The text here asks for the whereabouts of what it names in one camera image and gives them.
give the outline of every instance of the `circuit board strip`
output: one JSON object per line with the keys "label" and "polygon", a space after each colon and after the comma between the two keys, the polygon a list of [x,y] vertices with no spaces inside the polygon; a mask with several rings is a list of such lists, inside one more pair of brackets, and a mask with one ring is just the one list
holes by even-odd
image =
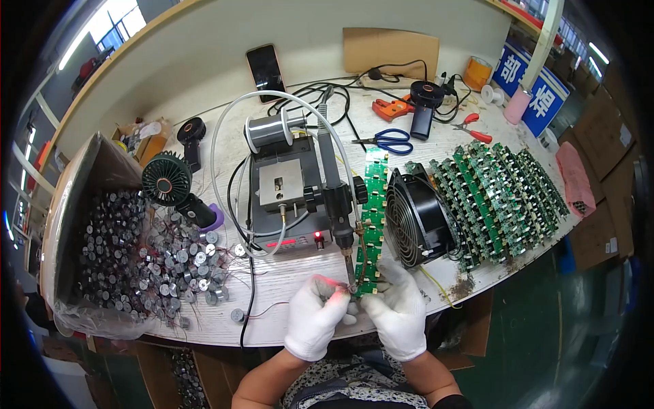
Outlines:
{"label": "circuit board strip", "polygon": [[[430,178],[464,236],[462,272],[484,260],[506,262],[543,244],[569,214],[556,186],[526,149],[513,154],[502,144],[490,149],[474,141],[457,147],[452,158],[429,163]],[[416,165],[405,166],[412,173]]]}
{"label": "circuit board strip", "polygon": [[[364,182],[368,189],[368,202],[363,205],[361,219],[364,223],[364,243],[359,241],[356,251],[354,278],[359,281],[364,274],[361,285],[354,296],[377,293],[377,260],[381,257],[381,245],[384,242],[384,225],[386,223],[386,189],[388,177],[388,152],[379,148],[368,148],[366,154],[366,172]],[[368,262],[364,272],[364,251]]]}

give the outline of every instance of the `pink container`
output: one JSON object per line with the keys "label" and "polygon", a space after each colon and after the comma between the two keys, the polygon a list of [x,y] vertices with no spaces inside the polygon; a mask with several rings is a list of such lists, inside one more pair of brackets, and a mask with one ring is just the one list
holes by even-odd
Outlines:
{"label": "pink container", "polygon": [[529,101],[531,101],[533,94],[529,90],[523,90],[522,86],[518,86],[513,97],[504,109],[504,118],[513,125],[518,125],[523,117]]}

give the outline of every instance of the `blue sign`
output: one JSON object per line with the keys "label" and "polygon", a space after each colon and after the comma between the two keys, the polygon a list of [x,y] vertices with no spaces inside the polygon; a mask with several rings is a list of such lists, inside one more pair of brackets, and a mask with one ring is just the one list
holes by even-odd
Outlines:
{"label": "blue sign", "polygon": [[[492,79],[509,97],[517,91],[530,58],[529,53],[516,49],[510,44],[504,45],[502,58]],[[523,115],[523,120],[534,136],[538,137],[563,106],[569,91],[546,67],[543,67],[534,83],[532,93],[534,96]]]}

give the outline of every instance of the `hand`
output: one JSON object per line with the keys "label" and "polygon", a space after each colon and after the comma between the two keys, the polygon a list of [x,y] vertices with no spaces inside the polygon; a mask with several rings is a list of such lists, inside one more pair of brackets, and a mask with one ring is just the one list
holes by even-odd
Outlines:
{"label": "hand", "polygon": [[422,294],[413,276],[399,264],[382,258],[377,269],[390,284],[377,284],[378,293],[365,294],[361,306],[375,323],[388,354],[400,362],[410,361],[427,350]]}
{"label": "hand", "polygon": [[334,336],[336,324],[345,316],[349,302],[346,284],[319,275],[311,276],[290,299],[284,347],[304,361],[321,360],[327,354],[327,345]]}

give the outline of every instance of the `phone screen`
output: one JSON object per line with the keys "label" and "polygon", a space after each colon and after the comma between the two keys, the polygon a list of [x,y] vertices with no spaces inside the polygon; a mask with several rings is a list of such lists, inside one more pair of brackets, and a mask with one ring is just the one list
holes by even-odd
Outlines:
{"label": "phone screen", "polygon": [[[282,75],[277,65],[275,48],[272,45],[248,51],[247,60],[257,90],[285,91]],[[279,99],[279,97],[265,95],[259,96],[259,99],[262,103],[267,103]]]}

